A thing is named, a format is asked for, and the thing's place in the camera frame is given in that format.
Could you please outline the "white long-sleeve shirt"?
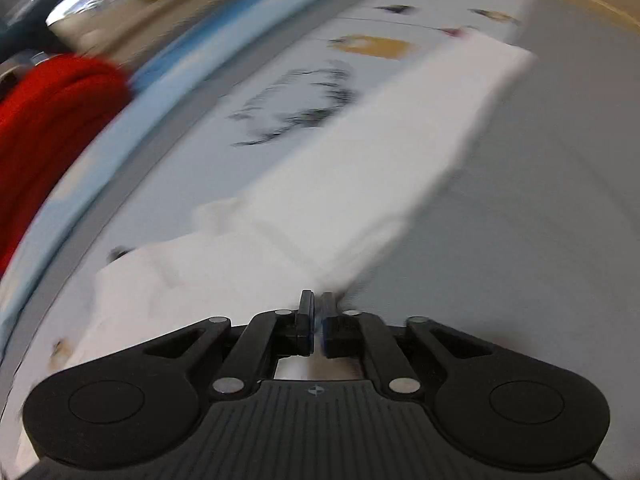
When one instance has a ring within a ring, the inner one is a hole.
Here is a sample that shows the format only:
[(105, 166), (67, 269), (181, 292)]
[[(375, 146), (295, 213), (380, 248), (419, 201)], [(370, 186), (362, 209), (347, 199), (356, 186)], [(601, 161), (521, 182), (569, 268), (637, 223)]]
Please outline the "white long-sleeve shirt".
[(346, 288), (408, 229), (533, 59), (468, 32), (390, 77), (238, 196), (198, 207), (193, 233), (104, 268), (70, 360)]

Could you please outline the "printed deer bed sheet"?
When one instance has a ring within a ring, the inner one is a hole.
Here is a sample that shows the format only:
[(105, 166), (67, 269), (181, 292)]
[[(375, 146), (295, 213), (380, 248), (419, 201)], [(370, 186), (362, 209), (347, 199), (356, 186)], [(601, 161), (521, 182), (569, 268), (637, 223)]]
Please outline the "printed deer bed sheet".
[(91, 315), (96, 274), (121, 249), (193, 228), (321, 125), (459, 32), (499, 40), (532, 0), (319, 0), (274, 26), (181, 99), (68, 233), (9, 341), (1, 395), (17, 402), (65, 362)]

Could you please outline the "light blue folded sheet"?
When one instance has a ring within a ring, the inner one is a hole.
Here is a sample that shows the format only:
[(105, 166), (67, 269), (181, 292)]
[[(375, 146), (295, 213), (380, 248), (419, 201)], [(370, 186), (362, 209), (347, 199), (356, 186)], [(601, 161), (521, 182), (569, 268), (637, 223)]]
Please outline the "light blue folded sheet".
[(139, 93), (90, 143), (41, 206), (1, 280), (1, 340), (68, 233), (120, 167), (179, 101), (243, 48), (319, 0), (232, 0), (195, 38), (166, 49), (134, 76)]

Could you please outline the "red folded blanket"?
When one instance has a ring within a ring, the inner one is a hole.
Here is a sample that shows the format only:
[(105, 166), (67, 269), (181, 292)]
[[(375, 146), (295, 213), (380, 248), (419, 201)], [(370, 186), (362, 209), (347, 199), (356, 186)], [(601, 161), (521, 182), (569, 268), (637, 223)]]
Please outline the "red folded blanket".
[(1, 269), (70, 165), (129, 104), (128, 75), (100, 58), (62, 54), (1, 101)]

